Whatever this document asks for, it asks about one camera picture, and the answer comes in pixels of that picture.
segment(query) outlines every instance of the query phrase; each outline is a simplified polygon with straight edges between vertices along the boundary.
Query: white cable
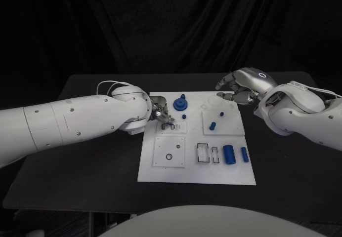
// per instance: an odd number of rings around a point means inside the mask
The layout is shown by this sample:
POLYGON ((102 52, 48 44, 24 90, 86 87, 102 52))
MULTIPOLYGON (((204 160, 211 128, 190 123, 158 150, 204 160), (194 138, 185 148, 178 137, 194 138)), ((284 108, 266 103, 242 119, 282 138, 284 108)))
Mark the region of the white cable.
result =
POLYGON ((131 83, 122 82, 122 81, 116 81, 116 80, 106 80, 103 82, 99 83, 99 87, 105 82, 116 82, 116 84, 123 84, 123 85, 132 85, 131 83))
POLYGON ((307 88, 309 88, 309 89, 312 89, 312 90, 317 90, 317 91, 320 91, 320 92, 324 92, 324 93, 328 93, 328 94, 331 94, 331 95, 334 95, 334 96, 337 96, 337 97, 342 97, 341 95, 338 95, 334 91, 331 91, 331 90, 325 90, 325 89, 321 89, 321 88, 315 88, 315 87, 311 87, 311 86, 308 86, 308 85, 305 85, 305 84, 302 84, 302 83, 299 83, 299 82, 296 82, 296 81, 292 81, 294 83, 296 83, 296 84, 299 84, 299 85, 302 85, 302 86, 305 86, 307 88))

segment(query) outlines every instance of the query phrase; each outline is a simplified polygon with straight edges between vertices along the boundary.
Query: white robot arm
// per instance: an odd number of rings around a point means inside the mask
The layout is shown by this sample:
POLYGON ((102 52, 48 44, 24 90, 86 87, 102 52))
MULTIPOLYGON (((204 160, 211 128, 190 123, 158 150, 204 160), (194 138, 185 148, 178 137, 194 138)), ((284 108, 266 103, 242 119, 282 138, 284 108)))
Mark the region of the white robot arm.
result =
POLYGON ((93 95, 0 111, 0 167, 50 148, 87 141, 118 129, 138 134, 148 120, 172 123, 167 99, 136 86, 113 97, 93 95))
POLYGON ((342 98, 333 91, 312 88, 295 81, 278 85, 259 69, 242 68, 230 73, 217 85, 224 84, 236 94, 219 96, 239 104, 250 105, 259 99, 255 114, 265 119, 271 129, 284 136, 298 132, 315 143, 342 151, 342 98), (335 95, 324 101, 309 89, 335 95))

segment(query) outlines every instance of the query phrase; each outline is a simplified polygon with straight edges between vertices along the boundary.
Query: black table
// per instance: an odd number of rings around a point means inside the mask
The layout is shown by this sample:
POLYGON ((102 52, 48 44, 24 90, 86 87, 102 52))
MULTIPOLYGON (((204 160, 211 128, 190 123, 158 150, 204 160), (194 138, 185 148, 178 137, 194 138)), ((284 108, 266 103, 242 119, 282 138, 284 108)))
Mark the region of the black table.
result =
MULTIPOLYGON (((60 99, 96 94, 105 80, 151 91, 214 91, 227 74, 74 75, 60 99)), ((279 83, 315 82, 304 72, 271 73, 279 83)), ((102 85, 100 93, 107 86, 102 85)), ((145 213, 193 204, 242 207, 286 219, 342 223, 342 152, 302 135, 278 135, 240 106, 258 186, 138 182, 144 134, 123 131, 27 158, 6 208, 145 213)))

